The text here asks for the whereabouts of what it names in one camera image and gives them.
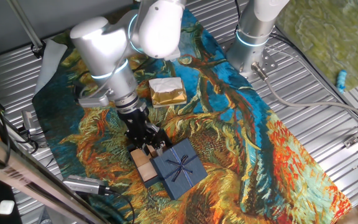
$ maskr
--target blue object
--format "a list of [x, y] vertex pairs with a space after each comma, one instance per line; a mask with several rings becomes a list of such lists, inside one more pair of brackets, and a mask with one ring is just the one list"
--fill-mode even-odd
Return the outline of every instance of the blue object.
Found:
[[207, 176], [189, 139], [150, 161], [172, 200], [180, 198]]
[[342, 94], [344, 93], [344, 90], [346, 88], [346, 86], [345, 86], [346, 75], [347, 75], [347, 72], [345, 70], [341, 70], [339, 72], [339, 75], [338, 75], [337, 79], [336, 79], [336, 88]]

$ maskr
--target cardboard box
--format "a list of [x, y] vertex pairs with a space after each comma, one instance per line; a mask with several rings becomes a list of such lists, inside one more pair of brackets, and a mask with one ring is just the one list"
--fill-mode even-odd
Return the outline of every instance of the cardboard box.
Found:
[[146, 187], [151, 187], [153, 184], [160, 182], [160, 178], [150, 162], [151, 156], [146, 156], [141, 149], [134, 149], [129, 154]]

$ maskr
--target colorful fabric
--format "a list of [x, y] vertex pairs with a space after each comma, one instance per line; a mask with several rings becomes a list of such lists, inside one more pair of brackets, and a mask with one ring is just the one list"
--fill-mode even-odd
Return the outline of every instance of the colorful fabric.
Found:
[[358, 86], [358, 0], [291, 0], [277, 24], [335, 85]]
[[[64, 177], [105, 180], [131, 200], [137, 223], [335, 223], [351, 209], [189, 11], [182, 20], [181, 57], [135, 72], [137, 93], [147, 102], [151, 122], [164, 128], [173, 143], [188, 138], [208, 173], [178, 200], [170, 200], [161, 183], [144, 187], [126, 149], [126, 126], [113, 104], [82, 108], [74, 102], [73, 80], [96, 85], [68, 36], [55, 40], [69, 48], [33, 100], [48, 144]], [[130, 65], [137, 68], [145, 60], [134, 55]], [[148, 81], [164, 77], [182, 78], [186, 105], [152, 108]], [[95, 196], [90, 201], [117, 222], [131, 220], [121, 198]]]

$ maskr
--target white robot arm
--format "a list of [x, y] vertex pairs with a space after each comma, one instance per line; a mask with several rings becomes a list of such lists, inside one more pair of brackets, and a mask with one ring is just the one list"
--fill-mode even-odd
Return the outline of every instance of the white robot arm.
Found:
[[227, 51], [227, 60], [248, 77], [252, 73], [251, 65], [259, 63], [269, 35], [273, 31], [278, 14], [289, 0], [249, 0], [241, 14], [236, 38]]
[[139, 14], [146, 5], [148, 11], [144, 17], [130, 11], [114, 25], [103, 17], [96, 17], [78, 24], [70, 32], [101, 90], [90, 96], [79, 96], [80, 105], [107, 106], [113, 101], [120, 119], [128, 127], [126, 136], [146, 154], [149, 154], [147, 145], [161, 153], [163, 146], [172, 144], [163, 129], [150, 123], [149, 111], [137, 96], [137, 82], [126, 58], [137, 52], [165, 58], [175, 52], [185, 3], [185, 0], [143, 0]]

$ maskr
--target gold wrapped box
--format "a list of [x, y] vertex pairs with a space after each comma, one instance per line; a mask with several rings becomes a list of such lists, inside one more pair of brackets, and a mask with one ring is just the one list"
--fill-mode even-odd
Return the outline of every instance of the gold wrapped box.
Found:
[[149, 84], [154, 108], [187, 102], [185, 86], [180, 77], [155, 78]]

